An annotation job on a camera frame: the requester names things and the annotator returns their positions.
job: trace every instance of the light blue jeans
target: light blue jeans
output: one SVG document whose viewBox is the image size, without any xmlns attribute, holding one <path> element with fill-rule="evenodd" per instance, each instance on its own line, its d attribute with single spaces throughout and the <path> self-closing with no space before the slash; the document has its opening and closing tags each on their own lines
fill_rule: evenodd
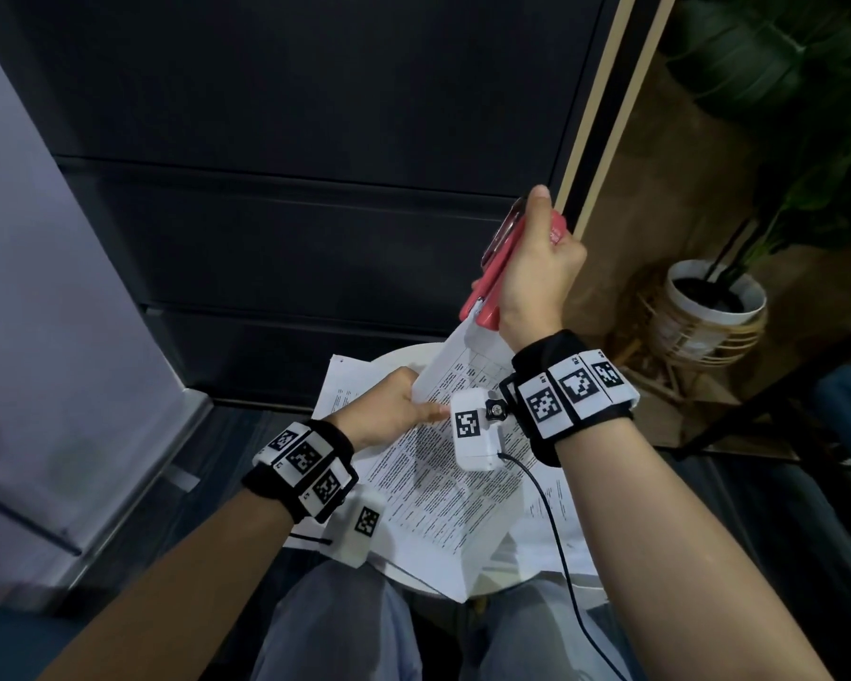
<svg viewBox="0 0 851 681">
<path fill-rule="evenodd" d="M 626 678 L 624 661 L 582 613 L 592 639 Z M 616 679 L 582 634 L 563 585 L 533 580 L 492 595 L 464 641 L 462 681 Z M 253 681 L 419 681 L 410 610 L 368 565 L 329 561 L 278 604 Z"/>
</svg>

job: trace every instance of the white tracking module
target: white tracking module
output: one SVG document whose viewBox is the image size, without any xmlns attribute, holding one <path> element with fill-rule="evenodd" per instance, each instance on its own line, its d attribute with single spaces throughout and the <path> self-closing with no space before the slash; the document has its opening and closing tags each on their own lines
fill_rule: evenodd
<svg viewBox="0 0 851 681">
<path fill-rule="evenodd" d="M 362 483 L 356 485 L 331 514 L 322 533 L 321 537 L 331 540 L 331 544 L 322 545 L 318 551 L 349 567 L 361 567 L 386 505 L 384 495 L 378 490 Z"/>
<path fill-rule="evenodd" d="M 451 432 L 454 457 L 464 470 L 496 470 L 504 466 L 498 454 L 504 451 L 501 424 L 507 405 L 488 389 L 462 389 L 451 395 Z"/>
</svg>

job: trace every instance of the hand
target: hand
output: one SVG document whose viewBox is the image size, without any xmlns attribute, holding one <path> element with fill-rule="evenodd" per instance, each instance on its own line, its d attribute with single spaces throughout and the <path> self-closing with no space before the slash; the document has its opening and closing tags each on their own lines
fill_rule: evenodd
<svg viewBox="0 0 851 681">
<path fill-rule="evenodd" d="M 437 423 L 451 415 L 444 404 L 411 400 L 417 373 L 398 367 L 381 382 L 325 420 L 335 425 L 359 451 L 367 446 L 390 444 L 420 423 Z"/>
<path fill-rule="evenodd" d="M 525 216 L 498 301 L 498 331 L 514 353 L 562 328 L 564 301 L 586 260 L 586 249 L 570 234 L 552 245 L 552 197 L 545 186 L 530 192 Z"/>
</svg>

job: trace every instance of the dark cabinet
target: dark cabinet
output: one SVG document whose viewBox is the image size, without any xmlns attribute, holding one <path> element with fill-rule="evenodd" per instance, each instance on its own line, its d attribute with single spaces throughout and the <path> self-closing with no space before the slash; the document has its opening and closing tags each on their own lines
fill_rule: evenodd
<svg viewBox="0 0 851 681">
<path fill-rule="evenodd" d="M 184 382 L 307 403 L 454 329 L 617 3 L 0 0 L 0 63 Z"/>
</svg>

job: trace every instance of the white wall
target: white wall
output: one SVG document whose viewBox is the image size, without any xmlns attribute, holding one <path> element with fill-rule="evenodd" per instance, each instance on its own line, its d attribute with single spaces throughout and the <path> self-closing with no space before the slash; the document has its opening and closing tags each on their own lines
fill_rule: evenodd
<svg viewBox="0 0 851 681">
<path fill-rule="evenodd" d="M 0 499 L 88 547 L 196 406 L 0 69 Z M 0 516 L 0 600 L 70 566 Z"/>
</svg>

